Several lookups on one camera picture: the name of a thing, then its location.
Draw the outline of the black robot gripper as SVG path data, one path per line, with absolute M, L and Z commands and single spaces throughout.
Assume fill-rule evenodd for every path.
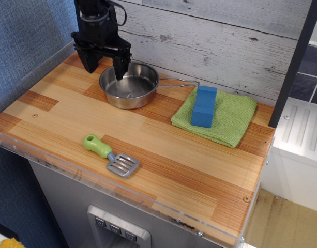
M 85 70 L 93 73 L 102 57 L 109 57 L 116 79 L 121 80 L 131 61 L 131 44 L 119 36 L 116 16 L 83 16 L 77 17 L 77 21 L 79 30 L 71 36 Z

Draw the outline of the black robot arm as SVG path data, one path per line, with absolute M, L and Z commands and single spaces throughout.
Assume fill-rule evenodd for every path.
M 78 30 L 71 33 L 85 68 L 93 73 L 103 57 L 111 58 L 115 76 L 122 79 L 131 62 L 131 44 L 118 28 L 127 21 L 126 10 L 114 1 L 75 1 Z

